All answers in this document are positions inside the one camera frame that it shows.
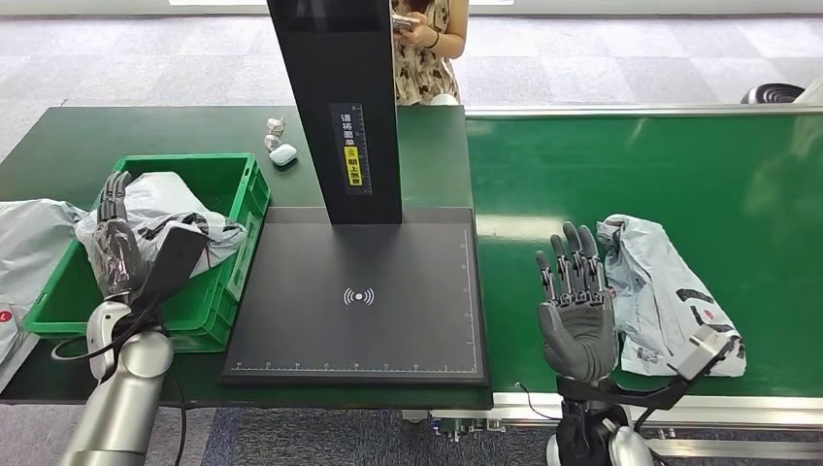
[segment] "plastic bag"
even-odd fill
[[[221,263],[246,240],[246,229],[242,225],[206,209],[176,173],[142,174],[125,188],[123,203],[128,226],[135,233],[137,248],[146,263],[154,261],[172,226],[209,237],[209,246],[200,256],[192,277]],[[107,242],[101,241],[104,232],[98,227],[96,211],[85,216],[75,227],[75,232],[88,253],[98,285],[102,283],[109,289],[116,288],[117,283],[131,289],[139,285],[133,283],[133,277],[112,275],[122,271],[109,267],[112,255],[101,246]]]
[[[49,199],[0,202],[0,363],[18,344],[31,310],[74,239],[85,212]]]
[[[607,246],[606,276],[616,292],[614,323],[625,335],[621,367],[647,376],[670,376],[672,357],[689,350],[689,337],[706,324],[738,337],[712,376],[745,372],[740,333],[706,286],[689,269],[663,226],[632,216],[613,215],[597,225]]]

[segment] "black cable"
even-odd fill
[[[129,328],[119,337],[112,340],[111,343],[105,345],[104,347],[98,349],[97,351],[87,352],[86,354],[81,354],[80,356],[61,356],[59,354],[60,350],[63,348],[71,345],[72,343],[78,342],[80,340],[85,340],[85,337],[75,337],[69,340],[64,340],[58,343],[52,350],[51,350],[51,359],[58,361],[58,362],[79,362],[79,361],[87,361],[93,357],[97,357],[104,352],[111,350],[113,348],[122,347],[126,341],[133,337],[137,330],[140,328],[140,325],[143,324],[143,321],[149,316],[149,311],[151,311],[154,306],[157,305],[157,298],[154,298],[151,303],[146,306],[145,309],[140,313],[140,315],[135,319],[135,321],[129,326]]]
[[[174,381],[175,386],[178,388],[178,396],[181,403],[181,440],[180,440],[180,447],[178,448],[178,458],[175,460],[175,466],[180,466],[180,462],[182,460],[182,451],[185,449],[185,400],[182,397],[182,388],[180,387],[180,382],[178,382],[178,378],[174,373],[172,374],[172,381]]]
[[[651,416],[652,413],[654,413],[654,411],[654,408],[646,408],[643,414],[640,417],[638,417],[638,420],[635,422],[635,432],[639,434],[641,433],[641,427],[643,423],[646,419],[648,419],[649,416]]]
[[[526,400],[528,400],[528,401],[529,401],[529,408],[530,408],[533,412],[535,412],[535,414],[536,414],[536,415],[541,416],[541,417],[545,417],[546,419],[549,419],[549,420],[558,420],[558,421],[560,420],[560,419],[559,419],[559,418],[557,418],[557,417],[546,416],[546,415],[544,415],[543,413],[541,413],[541,412],[539,412],[538,410],[536,410],[534,406],[532,406],[532,393],[529,391],[529,389],[528,389],[528,388],[526,388],[526,385],[524,385],[524,384],[523,384],[523,383],[521,383],[520,381],[517,381],[517,382],[515,382],[515,383],[514,383],[514,386],[519,386],[520,388],[522,388],[522,389],[523,389],[523,391],[525,391],[525,392],[526,392]]]

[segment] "bracelet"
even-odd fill
[[[440,33],[435,31],[435,34],[437,34],[437,39],[435,39],[435,43],[432,44],[431,46],[426,46],[426,49],[433,49],[437,45],[437,43],[440,41]]]

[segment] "green plastic crate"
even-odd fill
[[[115,170],[128,170],[135,178],[145,172],[175,172],[207,209],[247,228],[246,241],[235,254],[161,304],[176,352],[225,350],[271,193],[254,155],[132,155],[120,159]],[[102,299],[85,248],[74,241],[23,328],[47,339],[85,335],[86,321]]]

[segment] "yellow label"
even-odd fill
[[[344,146],[343,154],[346,155],[346,171],[348,172],[348,184],[352,186],[362,186],[363,178],[360,175],[360,156],[357,154],[357,147]]]

